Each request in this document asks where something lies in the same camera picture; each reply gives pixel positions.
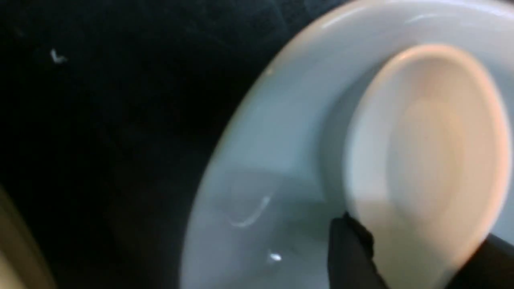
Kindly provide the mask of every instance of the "black surface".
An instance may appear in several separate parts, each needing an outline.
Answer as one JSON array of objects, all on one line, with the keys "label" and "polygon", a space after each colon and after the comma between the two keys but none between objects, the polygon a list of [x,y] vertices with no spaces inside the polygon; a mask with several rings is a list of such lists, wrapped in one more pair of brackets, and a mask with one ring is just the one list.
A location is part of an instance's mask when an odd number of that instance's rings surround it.
[{"label": "black surface", "polygon": [[280,48],[340,2],[0,0],[0,183],[61,288],[177,286],[223,127]]}]

